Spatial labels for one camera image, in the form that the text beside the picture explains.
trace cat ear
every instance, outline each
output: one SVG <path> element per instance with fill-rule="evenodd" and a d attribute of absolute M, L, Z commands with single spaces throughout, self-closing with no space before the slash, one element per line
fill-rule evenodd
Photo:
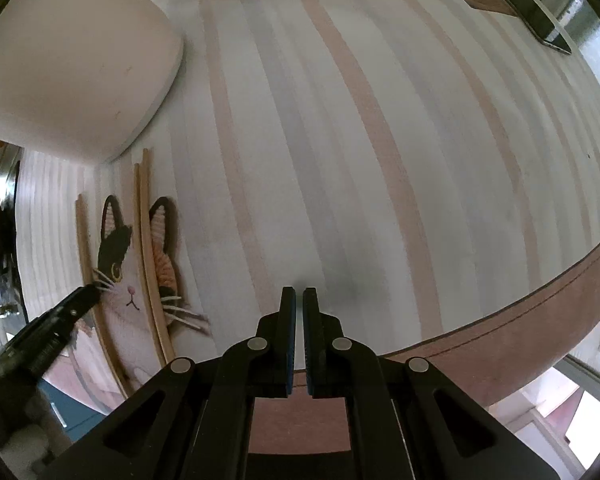
<path fill-rule="evenodd" d="M 121 225 L 122 215 L 120 214 L 120 206 L 118 205 L 118 199 L 113 195 L 109 195 L 104 201 L 104 208 L 102 210 L 100 240 L 104 240 Z"/>
<path fill-rule="evenodd" d="M 149 226 L 151 228 L 151 240 L 158 244 L 163 251 L 167 248 L 169 222 L 171 219 L 171 207 L 169 199 L 161 196 L 155 201 L 149 210 Z"/>

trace cat eye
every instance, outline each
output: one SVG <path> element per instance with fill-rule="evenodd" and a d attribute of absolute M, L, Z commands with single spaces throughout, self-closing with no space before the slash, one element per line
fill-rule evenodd
<path fill-rule="evenodd" d="M 120 268 L 120 264 L 111 265 L 111 277 L 116 283 L 119 283 L 122 280 L 122 269 Z"/>

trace black tool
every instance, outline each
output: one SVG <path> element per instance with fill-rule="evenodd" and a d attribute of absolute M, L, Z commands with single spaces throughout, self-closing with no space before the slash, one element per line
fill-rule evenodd
<path fill-rule="evenodd" d="M 320 313 L 314 288 L 302 308 L 309 392 L 346 400 L 351 453 L 338 455 L 342 471 L 353 461 L 358 480 L 558 478 L 428 361 L 389 361 L 344 337 L 338 319 Z M 247 453 L 254 398 L 291 391 L 295 310 L 285 287 L 255 337 L 211 361 L 172 361 L 43 479 L 256 478 Z M 261 469 L 265 459 L 257 457 Z"/>
<path fill-rule="evenodd" d="M 38 381 L 71 341 L 74 324 L 100 299 L 93 285 L 74 290 L 24 327 L 0 351 L 0 447 L 30 424 L 28 400 Z"/>

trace cat whiskers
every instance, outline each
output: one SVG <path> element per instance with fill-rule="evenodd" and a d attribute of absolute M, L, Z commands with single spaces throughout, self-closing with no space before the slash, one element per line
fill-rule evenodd
<path fill-rule="evenodd" d="M 100 269 L 94 268 L 93 272 L 96 272 L 97 274 L 99 274 L 105 280 L 105 282 L 107 282 L 110 286 L 116 285 L 115 283 L 113 283 L 111 278 L 109 276 L 107 276 L 104 272 L 102 272 Z"/>
<path fill-rule="evenodd" d="M 208 334 L 208 332 L 209 332 L 209 330 L 204 328 L 203 326 L 198 326 L 190 321 L 187 321 L 186 319 L 182 319 L 181 317 L 174 316 L 173 314 L 169 314 L 168 312 L 165 312 L 164 315 L 166 317 L 168 317 L 169 319 L 173 319 L 174 321 L 179 321 L 180 323 L 187 325 L 189 328 L 192 328 L 193 330 L 196 330 L 197 332 L 202 332 L 203 334 Z"/>
<path fill-rule="evenodd" d="M 183 314 L 186 314 L 187 316 L 191 316 L 192 318 L 194 318 L 196 320 L 208 321 L 206 316 L 204 316 L 203 314 L 197 314 L 195 312 L 192 312 L 188 308 L 182 308 L 180 306 L 175 306 L 172 304 L 165 303 L 165 301 L 178 301 L 181 299 L 182 298 L 180 296 L 164 296 L 164 297 L 160 298 L 160 302 L 162 303 L 162 309 L 165 311 L 164 315 L 169 319 L 172 319 L 174 321 L 179 321 L 180 323 L 192 328 L 193 330 L 196 330 L 197 332 L 202 332 L 204 334 L 208 334 L 208 329 L 204 328 L 203 326 L 196 325 L 195 323 L 193 323 L 187 319 L 183 319 L 180 316 L 171 314 L 171 312 L 175 312 L 175 313 L 181 312 Z"/>
<path fill-rule="evenodd" d="M 96 288 L 100 292 L 109 292 L 110 290 L 113 289 L 114 283 L 111 281 L 111 279 L 106 274 L 102 273 L 98 269 L 93 269 L 93 274 L 94 274 L 94 276 L 96 276 L 96 278 L 93 281 L 94 281 L 94 283 L 96 283 Z"/>

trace cat picture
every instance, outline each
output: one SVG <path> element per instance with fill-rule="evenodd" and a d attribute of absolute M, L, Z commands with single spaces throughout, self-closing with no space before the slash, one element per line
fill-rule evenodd
<path fill-rule="evenodd" d="M 170 243 L 173 205 L 160 197 L 149 211 L 152 254 L 164 322 L 181 323 L 209 335 L 206 317 L 187 308 L 178 295 L 173 263 L 167 254 Z M 102 292 L 100 304 L 126 378 L 137 390 L 161 366 L 152 339 L 153 313 L 144 297 L 138 271 L 139 249 L 134 247 L 133 227 L 123 222 L 118 200 L 110 195 L 104 203 L 100 227 L 96 286 Z"/>
<path fill-rule="evenodd" d="M 95 283 L 100 289 L 104 319 L 126 379 L 134 390 L 160 371 L 160 359 L 149 326 L 151 313 L 142 294 L 139 248 L 132 227 L 122 218 L 115 196 L 104 203 Z"/>
<path fill-rule="evenodd" d="M 197 332 L 210 335 L 206 325 L 206 317 L 196 314 L 188 308 L 178 306 L 182 298 L 178 296 L 178 282 L 171 258 L 167 254 L 170 244 L 169 230 L 173 225 L 171 219 L 173 206 L 170 200 L 161 196 L 149 210 L 151 227 L 151 244 L 154 254 L 155 275 L 158 281 L 160 303 L 164 310 L 165 322 L 169 326 L 180 322 Z"/>

